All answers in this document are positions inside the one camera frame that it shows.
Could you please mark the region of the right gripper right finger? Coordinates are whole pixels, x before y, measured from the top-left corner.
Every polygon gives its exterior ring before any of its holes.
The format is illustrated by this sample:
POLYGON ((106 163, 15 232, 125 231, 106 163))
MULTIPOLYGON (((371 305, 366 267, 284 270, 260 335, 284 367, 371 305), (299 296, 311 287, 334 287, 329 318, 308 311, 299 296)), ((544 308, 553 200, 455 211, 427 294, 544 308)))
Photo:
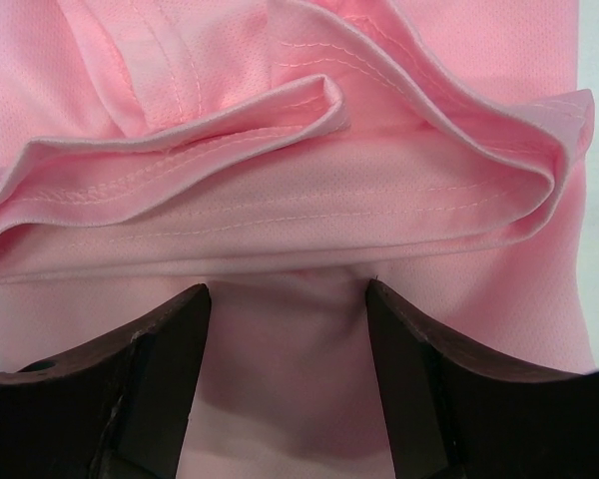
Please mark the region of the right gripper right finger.
POLYGON ((599 370, 504 354, 378 280, 365 304, 397 477, 599 478, 599 370))

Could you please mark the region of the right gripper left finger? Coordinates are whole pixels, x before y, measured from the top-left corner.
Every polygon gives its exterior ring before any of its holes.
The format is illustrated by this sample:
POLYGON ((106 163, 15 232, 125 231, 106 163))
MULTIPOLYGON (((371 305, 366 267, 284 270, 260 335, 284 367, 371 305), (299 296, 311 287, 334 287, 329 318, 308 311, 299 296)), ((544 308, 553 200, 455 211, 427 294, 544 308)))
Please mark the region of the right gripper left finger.
POLYGON ((0 372, 0 478, 176 476, 209 330, 192 286, 91 341, 0 372))

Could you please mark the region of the pink t shirt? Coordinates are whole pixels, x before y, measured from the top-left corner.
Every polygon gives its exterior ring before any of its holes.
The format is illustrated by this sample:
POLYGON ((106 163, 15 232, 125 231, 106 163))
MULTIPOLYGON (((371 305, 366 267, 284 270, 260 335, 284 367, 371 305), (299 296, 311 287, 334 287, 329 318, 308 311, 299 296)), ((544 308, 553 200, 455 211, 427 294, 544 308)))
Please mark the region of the pink t shirt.
POLYGON ((0 1, 0 366, 205 283, 182 478, 388 478, 378 279, 594 365, 575 1, 0 1))

